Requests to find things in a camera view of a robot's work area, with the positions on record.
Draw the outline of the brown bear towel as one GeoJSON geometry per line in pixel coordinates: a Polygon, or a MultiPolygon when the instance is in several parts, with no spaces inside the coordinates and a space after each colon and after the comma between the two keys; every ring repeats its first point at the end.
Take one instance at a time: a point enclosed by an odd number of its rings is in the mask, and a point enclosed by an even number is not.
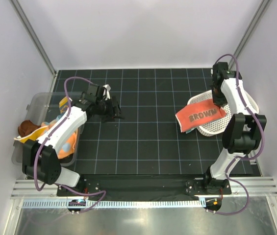
{"type": "Polygon", "coordinates": [[[213,103],[212,99],[207,99],[197,103],[186,105],[175,114],[179,124],[180,132],[188,132],[201,125],[220,120],[227,115],[224,108],[213,103]]]}

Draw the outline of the orange polka dot towel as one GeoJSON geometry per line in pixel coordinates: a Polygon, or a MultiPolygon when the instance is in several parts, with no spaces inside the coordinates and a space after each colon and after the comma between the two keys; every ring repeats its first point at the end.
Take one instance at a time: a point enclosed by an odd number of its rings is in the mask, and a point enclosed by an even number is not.
{"type": "MultiPolygon", "coordinates": [[[[46,122],[46,121],[42,122],[41,127],[46,126],[44,133],[46,133],[49,129],[51,129],[56,124],[56,122],[57,120],[55,119],[51,122],[46,122]]],[[[58,159],[62,160],[74,154],[76,149],[77,136],[78,136],[78,130],[75,130],[74,133],[67,139],[65,144],[61,147],[61,150],[57,155],[58,159]]]]}

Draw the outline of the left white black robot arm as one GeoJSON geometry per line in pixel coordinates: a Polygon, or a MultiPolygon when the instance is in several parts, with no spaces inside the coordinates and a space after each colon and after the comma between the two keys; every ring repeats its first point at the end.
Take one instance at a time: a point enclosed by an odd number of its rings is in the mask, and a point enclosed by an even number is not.
{"type": "Polygon", "coordinates": [[[91,83],[80,98],[65,97],[61,118],[40,136],[24,142],[22,172],[36,182],[65,185],[74,196],[82,195],[85,184],[81,175],[61,165],[60,152],[69,138],[92,117],[99,116],[102,122],[123,119],[117,98],[110,90],[108,84],[91,83]]]}

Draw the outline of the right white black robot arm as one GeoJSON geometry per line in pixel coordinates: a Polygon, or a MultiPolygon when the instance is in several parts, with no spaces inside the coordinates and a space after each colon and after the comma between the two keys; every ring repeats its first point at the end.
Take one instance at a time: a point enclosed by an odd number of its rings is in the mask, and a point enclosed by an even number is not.
{"type": "Polygon", "coordinates": [[[228,105],[232,114],[223,132],[223,149],[207,169],[202,182],[206,193],[217,194],[229,185],[229,174],[240,160],[256,149],[263,149],[267,119],[251,105],[239,71],[229,70],[226,62],[216,62],[212,67],[212,78],[214,104],[228,105]]]}

